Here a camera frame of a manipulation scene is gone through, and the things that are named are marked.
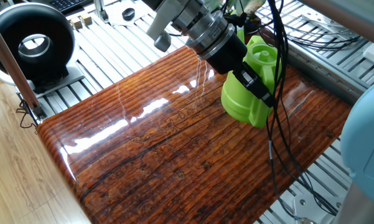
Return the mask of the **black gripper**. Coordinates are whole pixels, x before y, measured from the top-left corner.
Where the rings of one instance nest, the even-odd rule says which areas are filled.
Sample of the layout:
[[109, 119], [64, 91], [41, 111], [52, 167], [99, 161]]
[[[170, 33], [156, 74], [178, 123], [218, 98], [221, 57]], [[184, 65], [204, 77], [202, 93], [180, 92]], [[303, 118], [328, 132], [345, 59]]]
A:
[[247, 53], [246, 45], [232, 34], [229, 40], [206, 61], [219, 74], [226, 74], [233, 70], [235, 78], [257, 99], [272, 108], [275, 105], [275, 97], [263, 83], [258, 74], [246, 63], [242, 62]]

